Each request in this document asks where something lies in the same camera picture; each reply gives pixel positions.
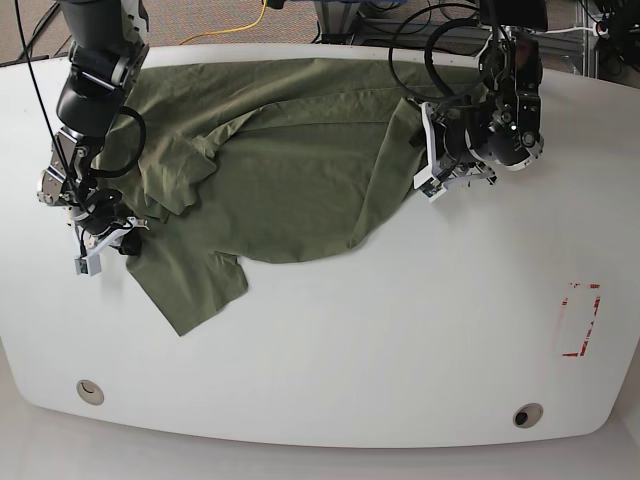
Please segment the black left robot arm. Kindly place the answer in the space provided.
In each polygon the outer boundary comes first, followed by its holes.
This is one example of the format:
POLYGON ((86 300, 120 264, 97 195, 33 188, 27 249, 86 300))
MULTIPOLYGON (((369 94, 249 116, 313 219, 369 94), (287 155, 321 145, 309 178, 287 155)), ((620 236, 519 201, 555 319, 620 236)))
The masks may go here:
POLYGON ((413 187, 430 200, 454 183, 494 184, 495 165, 523 170, 544 148, 539 95, 543 67, 534 35, 548 28, 545 4, 535 1, 517 9, 505 1, 475 1, 467 8, 471 16, 448 20, 426 37, 423 62, 437 95, 397 82, 417 103, 426 162, 414 175, 413 187), (455 91, 436 69, 435 46, 452 30, 480 26, 488 28, 490 36, 476 57, 479 75, 455 91))

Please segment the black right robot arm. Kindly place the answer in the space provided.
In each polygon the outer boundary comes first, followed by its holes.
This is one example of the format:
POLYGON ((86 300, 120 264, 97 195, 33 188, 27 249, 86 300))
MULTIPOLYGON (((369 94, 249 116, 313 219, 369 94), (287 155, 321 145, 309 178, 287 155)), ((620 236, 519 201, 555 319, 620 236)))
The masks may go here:
POLYGON ((119 192, 99 183, 129 173, 146 143, 143 118, 125 102, 149 51, 149 17, 140 1, 57 1, 54 8, 71 34, 70 72, 56 107, 62 126, 50 134, 52 157, 41 173, 37 196, 48 206, 67 210, 79 248, 76 271, 93 276, 101 270, 104 249, 128 256, 141 250, 137 231, 145 221, 129 215, 119 192), (132 158, 115 170, 94 167, 121 116, 138 127, 132 158))

